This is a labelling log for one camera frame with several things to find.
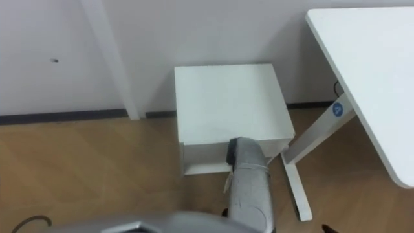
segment white wall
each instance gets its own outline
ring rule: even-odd
[[[0,115],[123,107],[79,1],[0,0]]]
[[[336,78],[306,25],[306,11],[406,5],[395,0],[103,2],[136,104],[144,111],[175,109],[173,67],[179,65],[270,62],[286,102],[334,100]]]

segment desk top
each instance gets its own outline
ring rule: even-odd
[[[235,137],[293,139],[271,64],[176,67],[175,92],[184,145],[227,143]]]
[[[314,9],[307,21],[391,178],[414,187],[414,7]]]

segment chair wheel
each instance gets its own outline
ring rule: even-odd
[[[221,212],[221,215],[222,215],[223,217],[227,217],[227,213],[228,213],[228,208],[225,208],[225,209]]]

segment desk foot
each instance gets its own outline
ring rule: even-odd
[[[305,190],[303,189],[302,181],[300,180],[298,170],[296,169],[296,165],[287,164],[283,153],[281,156],[287,179],[289,180],[290,191],[295,202],[298,219],[300,221],[310,221],[312,220],[312,210],[309,206]]]

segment blue circular logo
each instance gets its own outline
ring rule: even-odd
[[[342,116],[343,113],[343,107],[341,103],[335,103],[332,107],[332,111],[334,112],[334,115],[336,117]]]

